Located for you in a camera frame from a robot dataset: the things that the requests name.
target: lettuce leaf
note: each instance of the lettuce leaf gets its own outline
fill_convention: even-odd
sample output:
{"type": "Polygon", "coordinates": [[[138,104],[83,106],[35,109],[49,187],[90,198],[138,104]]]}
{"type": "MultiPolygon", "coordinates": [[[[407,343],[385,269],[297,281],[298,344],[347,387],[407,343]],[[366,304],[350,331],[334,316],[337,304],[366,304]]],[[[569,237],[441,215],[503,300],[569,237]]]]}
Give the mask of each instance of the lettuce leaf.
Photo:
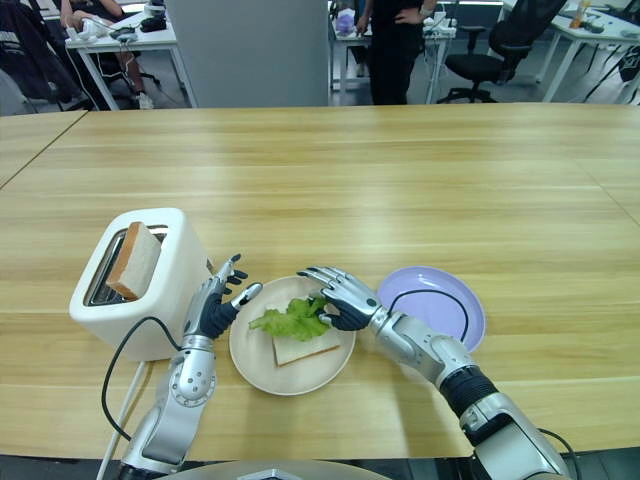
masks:
{"type": "Polygon", "coordinates": [[[324,298],[303,300],[294,298],[287,305],[286,313],[275,309],[264,312],[260,318],[249,323],[249,328],[260,328],[272,337],[293,337],[301,342],[318,337],[329,330],[329,326],[322,323],[318,314],[327,304],[324,298]]]}

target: desk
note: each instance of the desk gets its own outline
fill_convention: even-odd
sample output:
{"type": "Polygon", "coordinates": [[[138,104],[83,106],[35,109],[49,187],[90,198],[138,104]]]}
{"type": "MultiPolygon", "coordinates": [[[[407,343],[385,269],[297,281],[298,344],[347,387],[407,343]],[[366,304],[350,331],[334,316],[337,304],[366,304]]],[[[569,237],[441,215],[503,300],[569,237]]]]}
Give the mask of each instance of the desk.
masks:
{"type": "Polygon", "coordinates": [[[85,113],[0,117],[0,188],[85,113]]]}
{"type": "MultiPolygon", "coordinates": [[[[184,85],[184,88],[187,92],[187,97],[189,98],[189,102],[192,107],[196,106],[195,97],[193,95],[193,91],[191,89],[191,84],[189,83],[189,78],[187,77],[187,72],[184,68],[184,64],[182,62],[182,57],[180,56],[180,51],[178,50],[178,43],[176,41],[175,33],[173,32],[173,27],[171,26],[171,22],[167,21],[167,28],[165,30],[159,30],[156,32],[141,32],[140,31],[140,22],[147,18],[148,15],[144,12],[137,13],[129,18],[121,20],[118,23],[114,23],[111,25],[111,28],[122,28],[122,27],[136,27],[136,34],[138,35],[138,40],[132,43],[128,43],[126,49],[130,49],[133,51],[144,51],[144,50],[168,50],[171,54],[171,60],[173,62],[173,66],[175,69],[176,76],[178,81],[184,85]]],[[[67,39],[66,46],[69,49],[76,49],[78,54],[82,57],[82,61],[91,73],[96,85],[100,89],[100,93],[104,97],[105,101],[109,105],[111,110],[119,110],[118,104],[116,103],[113,95],[109,91],[107,84],[104,82],[102,75],[98,71],[95,63],[91,59],[92,53],[114,53],[120,52],[122,44],[117,40],[112,39],[110,36],[105,36],[97,39],[97,41],[93,43],[86,43],[82,41],[72,41],[67,39]]]]}
{"type": "MultiPolygon", "coordinates": [[[[182,208],[216,263],[241,251],[253,281],[309,264],[372,286],[404,265],[458,275],[488,315],[475,360],[536,425],[578,450],[637,445],[640,227],[592,168],[637,161],[639,128],[640,110],[610,105],[88,113],[0,192],[0,450],[102,456],[113,350],[68,301],[111,219],[158,206],[182,208]]],[[[291,398],[249,386],[227,339],[191,459],[471,453],[367,332],[334,381],[291,398]]],[[[116,367],[116,411],[134,369],[116,367]]]]}
{"type": "Polygon", "coordinates": [[[329,19],[329,91],[333,91],[333,63],[335,48],[338,48],[338,61],[340,63],[340,77],[338,78],[340,94],[339,105],[344,105],[345,95],[347,93],[347,83],[368,83],[369,78],[347,78],[347,61],[349,55],[349,47],[368,47],[371,45],[371,27],[369,27],[365,35],[357,35],[352,32],[349,35],[341,35],[336,29],[335,21],[329,19]]]}
{"type": "MultiPolygon", "coordinates": [[[[448,43],[455,38],[455,33],[452,35],[432,34],[432,28],[425,27],[425,41],[434,43],[437,45],[436,57],[431,71],[431,78],[429,80],[429,86],[427,87],[427,94],[425,103],[431,103],[433,100],[433,91],[438,85],[440,79],[440,72],[442,65],[444,64],[444,54],[447,49],[448,43]]],[[[335,22],[329,20],[329,88],[333,91],[333,84],[335,79],[333,78],[333,63],[334,63],[334,49],[338,48],[338,61],[340,63],[340,77],[339,82],[339,105],[344,105],[345,95],[347,91],[348,83],[366,83],[368,78],[347,78],[347,58],[349,54],[349,47],[371,45],[371,28],[363,36],[357,35],[355,32],[349,35],[339,35],[336,30],[335,22]]],[[[425,63],[427,61],[426,51],[424,53],[425,63]]]]}
{"type": "MultiPolygon", "coordinates": [[[[504,0],[502,4],[502,10],[498,16],[498,21],[501,20],[504,16],[504,12],[510,11],[513,9],[515,5],[515,0],[504,0]]],[[[599,15],[598,23],[604,23],[605,30],[602,33],[591,33],[584,28],[569,28],[569,24],[571,23],[570,18],[561,17],[556,15],[551,22],[551,27],[554,30],[553,40],[551,41],[551,46],[547,51],[547,55],[542,64],[542,68],[538,75],[536,75],[536,81],[538,83],[542,82],[544,77],[546,76],[547,69],[549,68],[549,64],[551,63],[551,59],[555,54],[556,48],[558,46],[558,42],[560,38],[566,38],[571,41],[567,53],[565,53],[564,58],[562,59],[562,63],[558,67],[555,75],[553,76],[553,80],[551,84],[547,88],[547,91],[544,94],[542,99],[543,102],[550,102],[553,100],[553,96],[556,94],[558,87],[562,83],[564,76],[573,61],[578,49],[582,44],[587,45],[597,45],[599,43],[613,43],[617,45],[640,45],[640,37],[636,38],[625,38],[620,32],[622,30],[629,30],[632,32],[636,32],[640,35],[640,27],[634,25],[629,22],[625,22],[624,20],[620,20],[619,18],[612,17],[611,15],[607,15],[606,13],[599,12],[597,10],[589,9],[588,12],[599,15]]],[[[628,91],[633,92],[640,85],[640,75],[636,75],[636,78],[631,81],[628,91]]],[[[623,96],[618,97],[617,103],[621,103],[623,100],[623,96]]]]}

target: person's hand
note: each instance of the person's hand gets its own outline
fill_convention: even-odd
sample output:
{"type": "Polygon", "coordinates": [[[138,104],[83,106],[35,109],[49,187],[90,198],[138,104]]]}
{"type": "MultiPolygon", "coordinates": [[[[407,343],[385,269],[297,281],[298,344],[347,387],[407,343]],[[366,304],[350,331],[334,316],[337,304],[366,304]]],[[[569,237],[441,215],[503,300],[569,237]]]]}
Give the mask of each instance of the person's hand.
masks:
{"type": "Polygon", "coordinates": [[[356,25],[356,33],[358,35],[364,35],[367,33],[367,29],[369,28],[369,15],[360,15],[358,19],[358,24],[356,25]]]}
{"type": "Polygon", "coordinates": [[[338,330],[361,330],[384,308],[377,295],[353,275],[335,267],[308,267],[298,275],[312,278],[324,288],[320,293],[340,315],[320,314],[320,320],[338,330]]]}
{"type": "Polygon", "coordinates": [[[408,23],[409,25],[420,25],[425,17],[420,13],[419,8],[403,8],[395,17],[396,23],[408,23]]]}

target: toaster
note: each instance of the toaster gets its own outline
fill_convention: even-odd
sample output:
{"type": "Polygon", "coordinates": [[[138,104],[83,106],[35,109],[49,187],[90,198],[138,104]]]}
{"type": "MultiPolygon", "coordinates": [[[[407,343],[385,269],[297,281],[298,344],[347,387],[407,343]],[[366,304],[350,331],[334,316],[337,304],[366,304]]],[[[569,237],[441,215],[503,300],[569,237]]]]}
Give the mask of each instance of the toaster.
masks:
{"type": "MultiPolygon", "coordinates": [[[[161,320],[178,343],[191,297],[213,265],[181,210],[134,210],[115,218],[98,242],[71,296],[69,314],[103,342],[117,347],[140,319],[161,320]],[[137,300],[126,300],[107,286],[107,278],[132,222],[143,222],[161,242],[149,286],[137,300]]],[[[135,361],[170,358],[175,352],[162,329],[146,322],[131,336],[123,353],[135,361]]]]}

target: bread slice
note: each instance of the bread slice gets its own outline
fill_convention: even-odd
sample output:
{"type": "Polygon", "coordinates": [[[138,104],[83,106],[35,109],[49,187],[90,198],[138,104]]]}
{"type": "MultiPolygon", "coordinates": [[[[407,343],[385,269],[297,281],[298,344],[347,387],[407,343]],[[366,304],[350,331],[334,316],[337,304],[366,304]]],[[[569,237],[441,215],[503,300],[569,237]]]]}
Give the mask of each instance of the bread slice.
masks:
{"type": "Polygon", "coordinates": [[[142,222],[133,222],[122,242],[107,285],[127,300],[141,298],[153,277],[160,256],[160,241],[142,222]]]}
{"type": "Polygon", "coordinates": [[[340,337],[333,328],[324,335],[301,342],[292,337],[273,337],[273,348],[276,351],[276,363],[279,367],[301,358],[318,355],[340,347],[340,337]]]}

